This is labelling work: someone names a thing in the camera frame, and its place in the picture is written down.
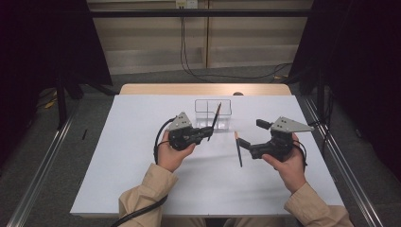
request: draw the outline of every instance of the gray floor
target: gray floor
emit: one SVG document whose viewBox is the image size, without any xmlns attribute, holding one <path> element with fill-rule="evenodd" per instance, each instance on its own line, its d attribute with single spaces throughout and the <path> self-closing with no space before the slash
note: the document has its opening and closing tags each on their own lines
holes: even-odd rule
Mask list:
<svg viewBox="0 0 401 227">
<path fill-rule="evenodd" d="M 221 77 L 201 77 L 212 82 L 272 82 L 272 77 L 250 79 L 264 76 L 273 71 L 273 66 L 218 68 L 209 70 L 193 70 L 197 75 L 214 74 Z M 284 75 L 288 68 L 278 75 Z M 238 76 L 242 79 L 224 76 Z M 135 75 L 113 76 L 114 86 L 110 88 L 119 91 L 125 83 L 133 82 L 206 82 L 186 74 L 183 70 L 158 73 L 141 73 Z M 85 96 L 82 100 L 67 98 L 70 111 L 75 111 L 71 126 L 58 150 L 50 171 L 45 176 L 40 193 L 33 205 L 27 207 L 28 215 L 22 222 L 25 226 L 110 226 L 115 219 L 85 219 L 69 214 L 69 210 L 77 195 L 80 183 L 86 168 L 96 148 L 108 111 L 113 103 L 112 96 L 105 96 L 97 90 L 82 86 Z M 306 120 L 313 119 L 305 105 L 307 98 L 300 96 L 298 84 L 290 85 L 291 92 L 297 95 L 300 105 L 305 113 Z M 49 97 L 40 100 L 46 102 Z M 367 198 L 372 203 L 383 226 L 398 226 L 401 223 L 401 183 L 391 172 L 375 157 L 371 145 L 355 133 L 356 126 L 343 109 L 335 102 L 332 113 L 332 127 L 330 129 L 335 137 L 346 162 L 357 177 Z M 48 148 L 50 147 L 58 127 L 57 106 L 50 109 L 40 108 L 35 115 L 32 126 L 14 151 L 8 164 L 3 169 L 0 179 L 0 226 L 6 226 L 11 219 L 18 203 L 24 196 L 29 184 L 41 165 Z M 317 131 L 314 136 L 320 146 L 322 137 Z M 325 160 L 333 179 L 339 189 L 352 221 L 356 226 L 369 226 L 364 214 L 360 211 L 360 204 L 355 199 L 353 191 L 339 171 L 335 159 L 328 148 L 325 149 Z M 288 226 L 294 226 L 293 219 L 288 219 Z"/>
</svg>

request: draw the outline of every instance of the left hand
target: left hand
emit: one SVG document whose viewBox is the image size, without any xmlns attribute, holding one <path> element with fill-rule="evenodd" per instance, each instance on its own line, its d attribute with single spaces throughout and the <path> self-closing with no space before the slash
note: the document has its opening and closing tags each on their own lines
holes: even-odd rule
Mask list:
<svg viewBox="0 0 401 227">
<path fill-rule="evenodd" d="M 183 159 L 194 151 L 195 146 L 195 144 L 191 144 L 188 148 L 177 151 L 168 143 L 168 131 L 165 131 L 162 144 L 158 147 L 158 166 L 174 172 L 180 167 Z"/>
</svg>

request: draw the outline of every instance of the beige wall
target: beige wall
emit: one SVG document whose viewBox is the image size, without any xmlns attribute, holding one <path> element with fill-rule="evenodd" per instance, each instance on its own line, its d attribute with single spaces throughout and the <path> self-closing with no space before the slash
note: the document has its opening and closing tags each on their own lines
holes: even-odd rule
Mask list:
<svg viewBox="0 0 401 227">
<path fill-rule="evenodd" d="M 312 0 L 199 0 L 200 9 L 310 9 L 311 4 Z M 174 9 L 175 1 L 88 0 L 88 5 L 90 9 Z M 169 50 L 176 53 L 171 57 L 177 61 L 168 61 L 166 65 L 174 64 L 171 69 L 181 68 L 180 18 L 95 18 L 94 21 L 110 67 L 115 65 L 120 52 L 126 59 L 130 57 L 128 51 L 137 58 L 144 51 L 157 54 L 158 50 Z M 185 18 L 185 43 L 187 54 L 192 56 L 191 68 L 292 61 L 305 21 L 306 18 Z"/>
</svg>

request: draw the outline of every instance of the white table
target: white table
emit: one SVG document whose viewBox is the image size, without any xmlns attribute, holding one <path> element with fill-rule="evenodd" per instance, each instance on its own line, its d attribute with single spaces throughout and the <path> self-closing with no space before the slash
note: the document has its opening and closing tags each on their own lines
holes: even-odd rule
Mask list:
<svg viewBox="0 0 401 227">
<path fill-rule="evenodd" d="M 203 140 L 175 172 L 179 181 L 164 205 L 170 217 L 284 216 L 290 196 L 276 170 L 241 150 L 239 166 L 234 131 L 252 144 L 270 140 L 270 132 L 256 127 L 280 115 L 306 123 L 295 96 L 116 96 L 92 162 L 71 214 L 116 217 L 118 197 L 141 183 L 150 163 L 157 131 L 181 111 L 195 122 L 196 99 L 231 99 L 228 131 Z M 327 166 L 310 132 L 297 133 L 307 149 L 306 178 L 328 204 L 343 205 Z"/>
</svg>

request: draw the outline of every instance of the forearm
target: forearm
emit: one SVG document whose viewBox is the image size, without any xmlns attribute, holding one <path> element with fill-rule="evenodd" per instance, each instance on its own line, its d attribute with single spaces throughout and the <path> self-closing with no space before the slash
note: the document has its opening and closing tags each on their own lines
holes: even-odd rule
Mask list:
<svg viewBox="0 0 401 227">
<path fill-rule="evenodd" d="M 134 211 L 152 205 L 168 194 L 177 182 L 171 172 L 151 164 L 141 185 L 124 192 L 119 199 L 119 215 L 124 217 Z M 162 207 L 133 218 L 121 226 L 160 226 Z"/>
<path fill-rule="evenodd" d="M 285 209 L 304 226 L 353 226 L 343 206 L 329 206 L 305 183 L 286 202 Z"/>
</svg>

